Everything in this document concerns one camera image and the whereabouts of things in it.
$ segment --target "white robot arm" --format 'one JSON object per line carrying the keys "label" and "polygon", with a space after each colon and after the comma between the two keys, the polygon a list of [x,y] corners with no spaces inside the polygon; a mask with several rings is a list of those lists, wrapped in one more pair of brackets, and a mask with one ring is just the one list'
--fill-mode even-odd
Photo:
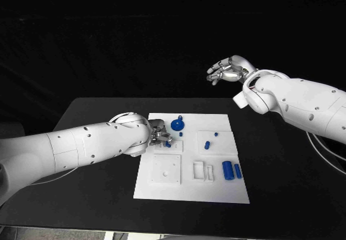
{"label": "white robot arm", "polygon": [[234,97],[240,108],[247,105],[260,114],[277,112],[302,130],[346,144],[346,92],[338,88],[290,78],[275,70],[260,70],[239,55],[220,61],[208,70],[207,80],[243,83]]}
{"label": "white robot arm", "polygon": [[136,157],[161,141],[174,142],[165,121],[133,112],[110,122],[0,139],[0,205],[41,178],[122,154]]}

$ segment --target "blue object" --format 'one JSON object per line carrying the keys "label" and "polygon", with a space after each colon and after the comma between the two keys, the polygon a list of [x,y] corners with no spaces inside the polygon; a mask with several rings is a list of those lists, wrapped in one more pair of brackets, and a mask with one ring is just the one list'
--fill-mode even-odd
{"label": "blue object", "polygon": [[236,173],[233,168],[233,163],[230,161],[223,162],[223,168],[224,168],[224,175],[227,180],[236,179]]}
{"label": "blue object", "polygon": [[207,142],[205,142],[204,149],[210,149],[210,146],[211,146],[211,142],[210,142],[210,141],[207,141]]}
{"label": "blue object", "polygon": [[179,116],[178,119],[172,121],[171,128],[175,131],[181,131],[185,128],[185,122],[184,122],[184,117],[182,116]]}
{"label": "blue object", "polygon": [[234,168],[236,168],[237,177],[241,179],[243,178],[243,173],[241,173],[241,169],[240,169],[240,164],[236,164]]}

